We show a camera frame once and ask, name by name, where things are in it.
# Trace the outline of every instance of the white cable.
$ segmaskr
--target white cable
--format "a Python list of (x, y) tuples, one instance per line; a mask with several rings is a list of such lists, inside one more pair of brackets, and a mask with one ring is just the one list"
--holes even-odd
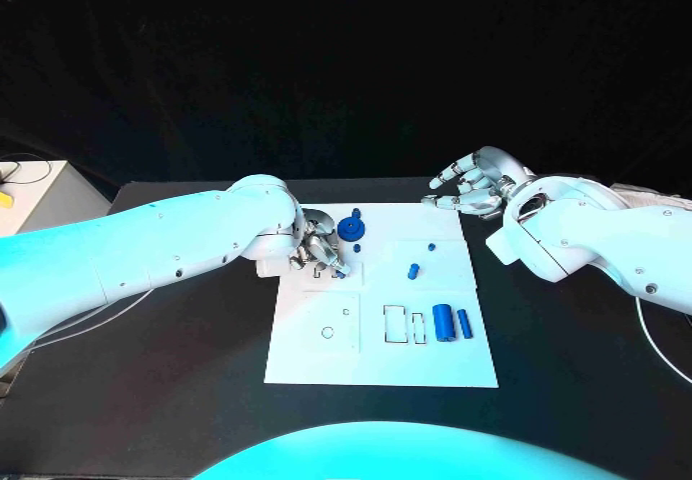
[(94, 309), (87, 315), (82, 315), (75, 321), (66, 323), (65, 325), (61, 325), (61, 326), (56, 327), (53, 330), (49, 330), (49, 331), (39, 337), (39, 340), (42, 340), (43, 338), (49, 337), (49, 336), (53, 335), (55, 333), (62, 332), (62, 331), (66, 330), (68, 328), (72, 328), (78, 323), (82, 323), (87, 319), (89, 319), (97, 313), (101, 313), (110, 306), (111, 306), (111, 304), (107, 303), (102, 307), (98, 307), (97, 309)]
[(637, 304), (637, 312), (639, 312), (639, 322), (642, 323), (642, 330), (644, 331), (646, 338), (649, 339), (649, 343), (652, 344), (653, 349), (656, 350), (656, 353), (659, 354), (659, 357), (663, 359), (663, 361), (668, 363), (668, 366), (675, 370), (675, 373), (689, 382), (692, 383), (692, 378), (689, 378), (679, 370), (679, 368), (672, 364), (670, 360), (666, 358), (663, 355), (662, 351), (659, 350), (659, 347), (656, 346), (656, 343), (653, 342), (653, 338), (649, 335), (649, 330), (646, 329), (646, 323), (644, 323), (644, 315), (642, 314), (642, 303), (639, 301), (639, 297), (634, 297), (634, 303)]
[(112, 317), (108, 317), (102, 322), (97, 323), (97, 325), (92, 325), (89, 328), (85, 328), (79, 332), (75, 332), (75, 333), (69, 334), (66, 337), (56, 338), (55, 340), (51, 340), (49, 342), (42, 343), (42, 344), (30, 347), (30, 349), (35, 350), (38, 348), (45, 347), (46, 345), (51, 345), (52, 343), (62, 342), (62, 340), (66, 340), (68, 338), (76, 337), (82, 333), (91, 332), (91, 330), (104, 326), (111, 320), (115, 320), (144, 300), (144, 298), (147, 298), (149, 294), (153, 291), (154, 291), (154, 289), (151, 289), (147, 293), (144, 293), (144, 295), (115, 315), (112, 315)]

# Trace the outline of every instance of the blue small object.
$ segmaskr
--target blue small object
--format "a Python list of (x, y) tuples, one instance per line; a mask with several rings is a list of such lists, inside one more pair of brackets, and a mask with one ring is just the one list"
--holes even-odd
[(466, 310), (457, 310), (458, 315), (458, 323), (461, 324), (461, 333), (464, 334), (464, 338), (471, 338), (471, 325), (469, 323), (469, 317), (466, 316)]
[(433, 317), (435, 319), (437, 341), (451, 342), (457, 338), (457, 332), (454, 331), (451, 307), (446, 303), (441, 303), (433, 307)]
[(415, 276), (418, 275), (418, 270), (420, 270), (420, 266), (417, 263), (411, 264), (411, 268), (408, 269), (408, 278), (411, 280), (415, 280)]
[(346, 217), (336, 226), (339, 238), (346, 242), (356, 242), (365, 235), (365, 223), (360, 220), (360, 210), (353, 209), (350, 217)]

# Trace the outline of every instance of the white paper sheet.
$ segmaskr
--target white paper sheet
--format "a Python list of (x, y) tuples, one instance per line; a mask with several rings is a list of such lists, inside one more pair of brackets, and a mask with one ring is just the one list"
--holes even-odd
[[(336, 222), (360, 209), (362, 250), (353, 252), (355, 243), (340, 241), (340, 254), (353, 268), (345, 279), (332, 278), (329, 270), (314, 278), (311, 265), (281, 277), (264, 381), (497, 387), (457, 213), (421, 204), (306, 207), (323, 210)], [(412, 263), (420, 265), (415, 280), (407, 276)], [(435, 338), (433, 306), (440, 303), (454, 311), (453, 342)], [(385, 341), (385, 305), (405, 309), (407, 343)], [(461, 335), (461, 308), (471, 339)], [(414, 313), (422, 314), (425, 344), (415, 343), (421, 325), (414, 325)]]

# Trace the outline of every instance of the robotic hand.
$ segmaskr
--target robotic hand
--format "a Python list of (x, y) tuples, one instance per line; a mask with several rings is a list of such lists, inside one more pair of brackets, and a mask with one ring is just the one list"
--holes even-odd
[(430, 187), (458, 175), (461, 195), (421, 201), (484, 219), (503, 215), (486, 244), (506, 265), (519, 259), (541, 278), (557, 282), (590, 264), (630, 295), (692, 313), (692, 208), (685, 202), (634, 208), (591, 180), (538, 178), (493, 147), (454, 162)]
[(254, 175), (226, 191), (0, 238), (0, 370), (63, 320), (241, 255), (257, 260), (260, 276), (311, 261), (346, 275), (333, 231), (329, 215), (301, 209), (285, 183)]

